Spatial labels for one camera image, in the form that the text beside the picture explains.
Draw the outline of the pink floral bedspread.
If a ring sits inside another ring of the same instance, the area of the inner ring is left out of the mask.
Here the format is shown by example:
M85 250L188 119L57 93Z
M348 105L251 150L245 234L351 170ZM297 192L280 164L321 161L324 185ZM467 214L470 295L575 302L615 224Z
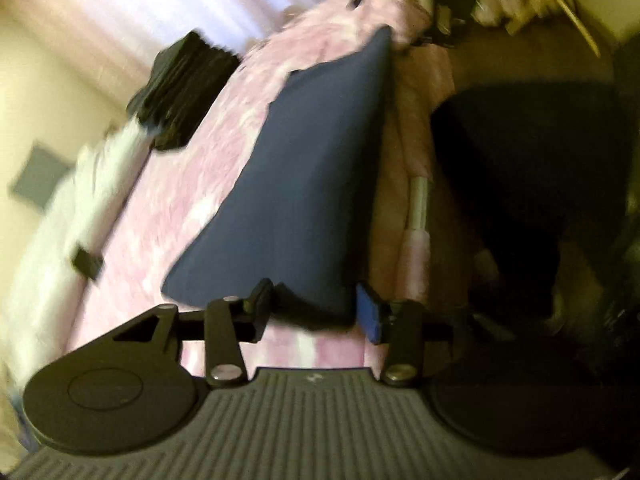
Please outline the pink floral bedspread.
M255 140L294 70L360 49L375 29L393 29L405 47L427 25L416 0L326 0L299 15L247 53L194 137L181 151L153 154L112 229L99 281L78 307L68 350L77 349L163 300L170 267L213 217L250 158ZM409 181L427 164L425 119L403 62L384 124L376 184L369 283L384 298L396 286L396 266L408 214Z

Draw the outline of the navy blue garment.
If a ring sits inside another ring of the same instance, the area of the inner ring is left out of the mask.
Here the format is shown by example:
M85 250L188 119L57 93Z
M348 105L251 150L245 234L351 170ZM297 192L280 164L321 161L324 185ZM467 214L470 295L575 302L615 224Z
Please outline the navy blue garment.
M280 318L352 325L390 64L383 26L360 50L288 76L231 192L166 275L164 296L204 307L269 280Z

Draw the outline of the grey striped duvet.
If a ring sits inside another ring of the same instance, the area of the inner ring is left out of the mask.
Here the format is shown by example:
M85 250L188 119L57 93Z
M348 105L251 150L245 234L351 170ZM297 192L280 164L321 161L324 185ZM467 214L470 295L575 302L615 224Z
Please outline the grey striped duvet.
M79 249L99 255L150 154L152 138L129 119L58 182L1 307L1 363L13 388L64 353L87 279Z

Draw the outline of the black phone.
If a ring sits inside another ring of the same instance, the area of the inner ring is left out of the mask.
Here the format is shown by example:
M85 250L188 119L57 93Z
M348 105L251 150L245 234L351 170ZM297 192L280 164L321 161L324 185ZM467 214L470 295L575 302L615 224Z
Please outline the black phone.
M77 245L70 263L80 275L87 280L95 282L102 273L104 258L101 254L89 252L86 248Z

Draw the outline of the stack of folded dark clothes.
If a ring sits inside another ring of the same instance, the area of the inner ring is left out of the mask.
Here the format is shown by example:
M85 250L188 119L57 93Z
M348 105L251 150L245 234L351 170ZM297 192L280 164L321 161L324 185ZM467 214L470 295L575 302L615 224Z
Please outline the stack of folded dark clothes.
M184 148L240 64L239 55L192 30L154 58L127 114L152 136L155 151Z

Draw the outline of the grey pillow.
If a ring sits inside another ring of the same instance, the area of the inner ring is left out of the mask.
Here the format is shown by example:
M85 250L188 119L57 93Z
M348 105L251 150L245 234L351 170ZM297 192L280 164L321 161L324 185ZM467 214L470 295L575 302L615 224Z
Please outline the grey pillow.
M27 162L10 184L9 191L12 196L30 203L39 210L45 210L58 182L73 169L73 166L47 146L34 143Z

